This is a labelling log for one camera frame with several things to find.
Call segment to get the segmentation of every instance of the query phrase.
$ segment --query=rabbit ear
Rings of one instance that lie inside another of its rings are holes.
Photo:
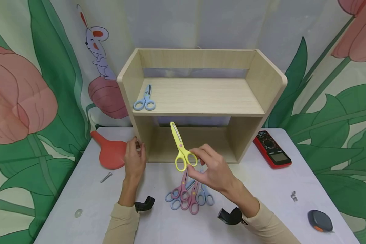
[[[86,28],[88,28],[88,24],[86,23],[86,19],[85,19],[84,12],[83,12],[83,10],[81,9],[80,5],[77,5],[77,6],[76,6],[76,8],[77,8],[77,11],[78,11],[78,12],[79,12],[79,14],[80,14],[80,18],[81,18],[81,20],[83,20],[83,23],[85,24]]]
[[[96,39],[99,41],[106,41],[108,39],[109,33],[108,31],[103,27],[92,27],[91,28],[92,34]]]

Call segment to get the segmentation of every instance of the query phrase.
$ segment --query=sleeve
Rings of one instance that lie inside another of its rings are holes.
[[[133,244],[139,218],[134,206],[114,204],[103,244]]]
[[[252,218],[242,214],[250,232],[258,236],[263,244],[300,244],[293,233],[261,201],[258,213]]]

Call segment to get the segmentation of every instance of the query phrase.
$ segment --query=white tablecloth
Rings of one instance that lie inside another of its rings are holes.
[[[229,165],[245,186],[268,206],[305,243],[358,243],[339,211],[283,129],[267,129],[280,147],[292,159],[285,169],[271,169],[254,144],[240,164]],[[132,128],[103,127],[98,132],[109,140],[128,141]],[[36,244],[101,243],[110,213],[121,193],[124,168],[110,170],[99,164],[100,147],[92,139],[73,171],[62,194],[37,236]],[[221,194],[209,189],[214,196],[213,206],[201,206],[197,215],[178,209],[173,211],[165,195],[180,184],[182,173],[174,164],[147,164],[145,177],[138,190],[137,201],[147,196],[155,198],[151,211],[141,215],[135,243],[142,244],[225,244],[259,243],[241,224],[228,226],[217,218],[221,208],[232,211],[235,205]],[[290,195],[296,191],[298,202]],[[79,218],[75,211],[83,210]],[[320,233],[307,220],[307,213],[317,209],[332,219],[334,233]]]

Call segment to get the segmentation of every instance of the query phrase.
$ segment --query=multimeter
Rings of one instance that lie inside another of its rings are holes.
[[[254,144],[273,169],[291,165],[289,156],[278,146],[267,131],[259,131],[254,139]]]

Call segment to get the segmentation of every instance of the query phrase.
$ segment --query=black plastic part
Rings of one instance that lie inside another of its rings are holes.
[[[222,208],[220,210],[220,212],[218,213],[217,218],[222,220],[225,224],[229,224],[229,225],[238,224],[243,220],[243,218],[241,216],[241,211],[239,208],[234,208],[231,213],[228,213],[227,211],[225,211]]]
[[[323,232],[331,232],[333,230],[332,221],[329,216],[318,210],[311,210],[307,213],[307,218],[312,227],[319,227]]]
[[[148,211],[153,207],[153,203],[155,203],[155,199],[151,196],[148,196],[144,203],[135,202],[135,210],[136,211]]]

